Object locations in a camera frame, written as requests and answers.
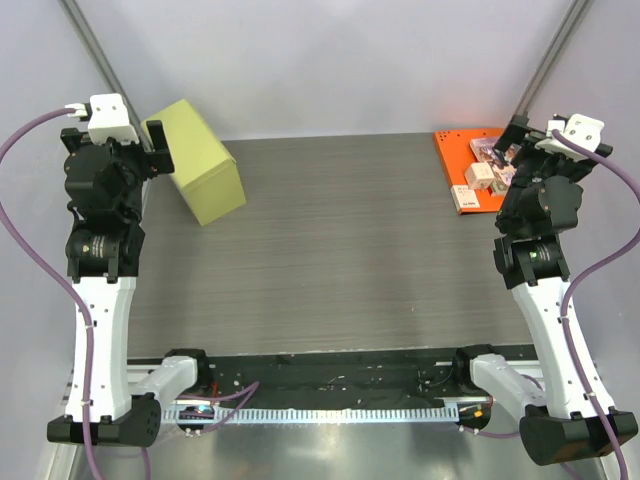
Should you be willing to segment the green metal drawer toolbox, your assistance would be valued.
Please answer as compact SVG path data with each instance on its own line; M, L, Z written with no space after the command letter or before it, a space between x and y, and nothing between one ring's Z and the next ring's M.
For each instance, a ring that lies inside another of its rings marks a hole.
M246 204L236 160L188 100L147 119L163 124L175 167L171 179L199 225Z

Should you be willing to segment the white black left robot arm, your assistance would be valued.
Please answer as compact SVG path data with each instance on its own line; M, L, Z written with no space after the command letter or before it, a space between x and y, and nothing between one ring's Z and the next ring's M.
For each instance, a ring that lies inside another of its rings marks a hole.
M212 389L202 349L173 349L141 381L128 383L129 314L145 238L143 186L174 170L161 121L146 128L151 150L113 129L104 140L75 128L61 133L74 217L67 275L78 313L72 389L64 414L47 425L51 442L146 448L174 400L183 393L200 399Z

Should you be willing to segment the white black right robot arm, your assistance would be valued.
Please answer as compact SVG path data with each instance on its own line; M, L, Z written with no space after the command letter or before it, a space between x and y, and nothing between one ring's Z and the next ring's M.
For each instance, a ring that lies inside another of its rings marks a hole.
M573 305L572 276L560 236L578 224L581 181L612 149L603 123L581 114L554 116L543 130L514 116L496 141L516 146L515 176L496 217L494 262L530 331L544 384L537 387L488 345L456 352L457 391L484 391L518 424L519 438L540 465L619 454L638 434L635 416L618 409L591 358Z

